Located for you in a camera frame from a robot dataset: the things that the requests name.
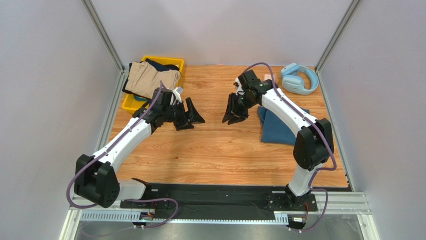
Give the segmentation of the blue t-shirt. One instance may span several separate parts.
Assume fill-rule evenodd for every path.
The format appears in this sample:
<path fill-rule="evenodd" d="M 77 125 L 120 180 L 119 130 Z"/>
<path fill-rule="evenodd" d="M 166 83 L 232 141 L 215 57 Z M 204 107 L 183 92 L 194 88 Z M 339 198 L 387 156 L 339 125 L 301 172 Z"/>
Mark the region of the blue t-shirt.
<path fill-rule="evenodd" d="M 260 141 L 265 144 L 280 144 L 294 146 L 296 136 L 291 129 L 273 112 L 263 106 L 257 109 L 261 125 Z"/>

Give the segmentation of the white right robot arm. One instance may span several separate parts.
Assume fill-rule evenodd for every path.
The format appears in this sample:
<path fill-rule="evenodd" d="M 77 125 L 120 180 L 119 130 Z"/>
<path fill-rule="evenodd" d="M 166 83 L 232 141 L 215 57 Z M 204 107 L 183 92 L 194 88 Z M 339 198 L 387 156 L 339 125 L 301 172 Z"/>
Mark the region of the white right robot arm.
<path fill-rule="evenodd" d="M 241 74 L 234 83 L 235 93 L 228 98 L 223 123 L 241 123 L 249 118 L 249 109 L 260 105 L 275 114 L 295 136 L 293 156 L 297 163 L 290 183 L 285 187 L 283 203 L 288 209 L 305 207 L 316 173 L 334 156 L 332 125 L 318 120 L 293 103 L 274 80 L 261 81 L 253 70 Z"/>

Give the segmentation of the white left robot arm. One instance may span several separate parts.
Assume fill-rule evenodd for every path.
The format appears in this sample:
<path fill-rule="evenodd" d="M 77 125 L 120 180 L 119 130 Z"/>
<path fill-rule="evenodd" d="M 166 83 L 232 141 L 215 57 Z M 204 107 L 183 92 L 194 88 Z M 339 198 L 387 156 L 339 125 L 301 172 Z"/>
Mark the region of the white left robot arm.
<path fill-rule="evenodd" d="M 205 122 L 191 98 L 182 100 L 178 88 L 157 88 L 150 103 L 138 109 L 110 143 L 92 155 L 83 154 L 78 158 L 67 193 L 73 191 L 90 201 L 91 207 L 105 209 L 116 201 L 141 200 L 148 183 L 136 178 L 127 181 L 117 178 L 117 172 L 128 156 L 165 123 L 172 123 L 177 131 L 182 131 Z"/>

